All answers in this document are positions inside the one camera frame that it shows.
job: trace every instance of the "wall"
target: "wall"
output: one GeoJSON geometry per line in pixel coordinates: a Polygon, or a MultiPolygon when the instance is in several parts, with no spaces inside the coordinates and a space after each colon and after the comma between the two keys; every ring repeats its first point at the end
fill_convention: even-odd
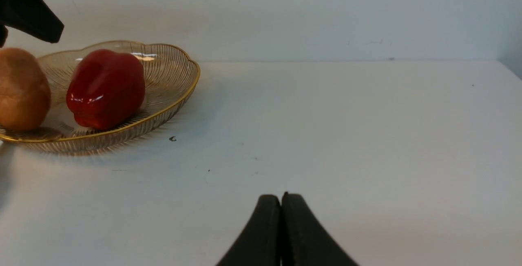
{"type": "Polygon", "coordinates": [[[47,45],[12,32],[8,45],[41,54],[130,39],[174,43],[200,61],[492,59],[522,52],[522,0],[45,1],[66,25],[62,41],[47,45]]]}

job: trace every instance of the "potato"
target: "potato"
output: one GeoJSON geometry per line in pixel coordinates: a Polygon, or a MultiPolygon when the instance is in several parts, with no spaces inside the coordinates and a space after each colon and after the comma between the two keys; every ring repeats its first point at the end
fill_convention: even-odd
{"type": "Polygon", "coordinates": [[[0,125],[27,131],[42,124],[51,107],[51,90],[31,53],[15,48],[0,51],[0,125]]]}

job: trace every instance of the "red bell pepper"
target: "red bell pepper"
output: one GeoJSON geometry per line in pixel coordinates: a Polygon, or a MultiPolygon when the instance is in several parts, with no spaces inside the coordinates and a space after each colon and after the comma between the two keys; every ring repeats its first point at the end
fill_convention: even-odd
{"type": "Polygon", "coordinates": [[[144,98],[145,78],[138,58],[96,50],[76,67],[66,101],[79,125],[108,130],[136,113],[144,98]]]}

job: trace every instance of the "gold rim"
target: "gold rim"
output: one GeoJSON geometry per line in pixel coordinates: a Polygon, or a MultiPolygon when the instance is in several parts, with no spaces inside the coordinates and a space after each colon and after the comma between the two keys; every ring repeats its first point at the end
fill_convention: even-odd
{"type": "Polygon", "coordinates": [[[181,49],[180,47],[178,46],[175,46],[175,45],[171,45],[171,44],[164,44],[164,43],[157,43],[157,44],[144,44],[144,43],[141,43],[141,42],[135,42],[135,41],[127,41],[127,40],[113,40],[113,41],[106,41],[106,42],[101,42],[101,43],[96,43],[96,44],[93,44],[93,45],[90,45],[90,46],[87,46],[87,47],[84,47],[82,49],[78,49],[78,50],[69,50],[69,51],[60,51],[60,52],[54,52],[54,53],[51,53],[51,54],[47,54],[47,55],[44,55],[44,56],[41,56],[38,58],[39,59],[43,59],[43,58],[46,58],[46,57],[49,57],[51,55],[56,55],[56,54],[62,54],[62,53],[70,53],[70,52],[81,52],[81,51],[84,51],[86,49],[89,49],[90,47],[95,47],[97,45],[101,45],[101,44],[107,44],[107,43],[114,43],[114,42],[128,42],[128,43],[136,43],[138,45],[143,45],[143,46],[154,46],[154,45],[164,45],[164,46],[168,46],[168,47],[174,47],[178,50],[180,50],[183,55],[185,55],[188,59],[189,62],[191,63],[194,63],[194,65],[196,65],[196,69],[197,69],[197,75],[196,75],[196,79],[194,80],[194,82],[192,83],[192,85],[190,86],[190,88],[185,91],[185,93],[183,93],[183,95],[177,99],[177,101],[175,101],[173,104],[170,104],[169,106],[167,106],[166,108],[163,108],[162,110],[150,115],[149,117],[146,117],[146,118],[143,118],[141,119],[140,121],[136,121],[132,124],[129,124],[127,126],[124,126],[122,128],[119,128],[119,129],[115,129],[115,130],[110,130],[110,131],[104,131],[104,132],[100,132],[100,133],[94,133],[94,134],[88,134],[88,135],[82,135],[82,136],[77,136],[77,137],[64,137],[64,138],[59,138],[57,140],[23,140],[23,139],[19,139],[19,138],[13,138],[13,137],[10,137],[10,136],[5,136],[5,135],[0,135],[0,140],[5,140],[5,141],[8,141],[8,142],[18,142],[18,143],[48,143],[48,142],[66,142],[66,141],[74,141],[74,140],[79,140],[81,138],[88,138],[88,137],[97,137],[97,136],[102,136],[102,135],[106,135],[106,134],[114,134],[114,133],[118,133],[118,132],[121,132],[121,131],[124,131],[126,129],[129,129],[129,128],[132,128],[133,126],[136,126],[136,125],[139,125],[145,121],[149,121],[155,117],[157,117],[158,115],[164,113],[164,112],[167,112],[168,110],[170,110],[171,108],[174,108],[176,105],[178,105],[181,101],[183,101],[184,99],[186,99],[191,93],[192,91],[194,91],[194,89],[196,88],[196,84],[199,80],[199,77],[201,76],[201,69],[199,68],[199,64],[190,59],[190,56],[187,54],[187,52],[185,52],[185,50],[181,49]]]}

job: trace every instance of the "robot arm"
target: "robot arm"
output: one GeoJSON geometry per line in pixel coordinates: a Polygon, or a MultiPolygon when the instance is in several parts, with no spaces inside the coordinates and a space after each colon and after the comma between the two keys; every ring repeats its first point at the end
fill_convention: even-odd
{"type": "Polygon", "coordinates": [[[7,38],[6,26],[49,43],[57,43],[64,29],[43,0],[0,0],[0,47],[7,38]]]}

